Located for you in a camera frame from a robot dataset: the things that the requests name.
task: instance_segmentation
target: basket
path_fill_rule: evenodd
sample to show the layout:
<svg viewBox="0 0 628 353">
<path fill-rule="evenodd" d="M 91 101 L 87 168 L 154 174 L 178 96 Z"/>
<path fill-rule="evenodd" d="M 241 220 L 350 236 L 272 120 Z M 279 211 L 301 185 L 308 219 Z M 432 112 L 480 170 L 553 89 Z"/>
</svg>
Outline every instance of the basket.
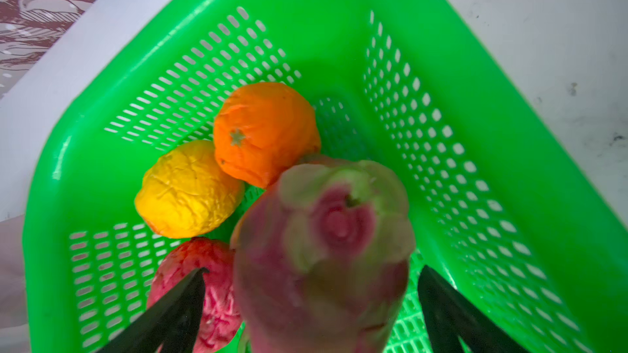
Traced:
<svg viewBox="0 0 628 353">
<path fill-rule="evenodd" d="M 389 352 L 430 351 L 423 264 L 531 352 L 628 351 L 628 233 L 445 0 L 173 0 L 43 150 L 23 239 L 34 352 L 96 351 L 143 312 L 180 243 L 137 215 L 143 173 L 260 81 L 310 101 L 323 152 L 408 190 L 420 253 Z"/>
</svg>

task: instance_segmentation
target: pink object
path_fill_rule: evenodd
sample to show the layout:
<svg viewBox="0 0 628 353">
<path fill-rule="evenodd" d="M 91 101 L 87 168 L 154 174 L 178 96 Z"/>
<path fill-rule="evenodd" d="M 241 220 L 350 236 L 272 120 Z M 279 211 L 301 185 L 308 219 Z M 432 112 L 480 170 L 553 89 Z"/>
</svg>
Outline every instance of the pink object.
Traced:
<svg viewBox="0 0 628 353">
<path fill-rule="evenodd" d="M 236 335 L 242 319 L 234 303 L 234 252 L 218 240 L 193 238 L 163 260 L 151 286 L 148 307 L 172 289 L 189 272 L 205 267 L 205 300 L 194 353 L 210 353 L 225 347 Z"/>
<path fill-rule="evenodd" d="M 415 248 L 408 197 L 372 161 L 287 170 L 242 217 L 235 297 L 255 353 L 379 353 Z"/>
</svg>

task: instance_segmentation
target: wrinkled yellow lemon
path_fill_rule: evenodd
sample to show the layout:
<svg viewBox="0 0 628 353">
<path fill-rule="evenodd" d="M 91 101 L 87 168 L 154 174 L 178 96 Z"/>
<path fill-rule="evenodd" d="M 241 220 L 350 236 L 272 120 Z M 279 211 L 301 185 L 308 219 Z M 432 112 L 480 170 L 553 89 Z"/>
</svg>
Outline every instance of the wrinkled yellow lemon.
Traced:
<svg viewBox="0 0 628 353">
<path fill-rule="evenodd" d="M 214 143 L 195 140 L 163 155 L 146 172 L 135 208 L 153 232 L 171 239 L 213 231 L 238 207 L 244 182 L 223 172 Z"/>
</svg>

